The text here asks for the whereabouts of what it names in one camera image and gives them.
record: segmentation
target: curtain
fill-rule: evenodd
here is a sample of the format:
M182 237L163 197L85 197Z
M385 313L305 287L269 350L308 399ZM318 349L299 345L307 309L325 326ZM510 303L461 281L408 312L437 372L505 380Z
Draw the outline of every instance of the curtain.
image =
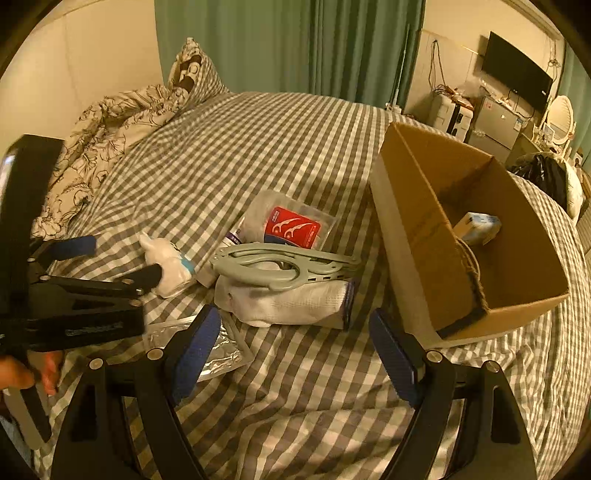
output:
M154 5L165 77L186 37L194 37L234 92L308 92L383 107L397 73L398 104L406 101L424 0L155 0Z
M570 146L573 152L579 147L583 150L583 169L591 173L591 79L568 44L558 94L566 95L573 104L577 128Z

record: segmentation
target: red label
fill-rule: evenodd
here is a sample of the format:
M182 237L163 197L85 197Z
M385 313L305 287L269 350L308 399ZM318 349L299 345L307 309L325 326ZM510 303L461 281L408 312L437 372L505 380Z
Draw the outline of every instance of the red label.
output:
M307 217L275 207L265 227L265 242L312 248L320 224Z

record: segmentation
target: mirror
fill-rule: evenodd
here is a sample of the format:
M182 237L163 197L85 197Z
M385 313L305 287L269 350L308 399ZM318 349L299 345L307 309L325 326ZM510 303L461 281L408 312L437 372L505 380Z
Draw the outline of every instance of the mirror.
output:
M574 126L573 106L565 95L558 95L548 108L546 123L554 130L553 143L563 145Z

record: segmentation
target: checkered bedsheet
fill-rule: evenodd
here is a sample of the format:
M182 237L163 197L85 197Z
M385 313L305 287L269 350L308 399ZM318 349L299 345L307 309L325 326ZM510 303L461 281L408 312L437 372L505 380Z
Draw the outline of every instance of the checkered bedsheet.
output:
M71 236L97 237L98 254L62 262L60 274L106 280L141 266L136 240L141 229L166 236L201 266L256 193L275 189L336 216L334 241L327 247L362 257L366 266L350 331L239 324L254 362L200 384L178 410L212 479L377 479L400 442L413 411L397 398L367 330L369 312L391 298L368 184L391 121L391 113L334 98L220 95L192 105L138 144L71 224ZM480 365L493 359L503 367L543 480L574 449L589 398L589 277L566 214L533 185L516 181L548 230L571 295L504 337L443 353L454 362ZM211 291L197 286L168 300L150 294L147 319L185 317L211 298ZM110 362L142 354L141 343L133 340L69 353L51 410L55 433L86 356L98 349ZM459 414L456 404L433 478L443 476ZM144 474L157 478L133 401L128 415ZM37 452L44 476L52 451L49 444Z

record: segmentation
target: cardboard box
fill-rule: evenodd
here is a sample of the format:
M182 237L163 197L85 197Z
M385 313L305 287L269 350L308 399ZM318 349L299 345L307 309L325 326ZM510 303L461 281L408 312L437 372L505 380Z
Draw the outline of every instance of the cardboard box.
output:
M568 296L554 247L511 176L490 155L392 124L371 173L402 322L424 348L495 338ZM500 218L473 246L480 279L452 226L466 212Z

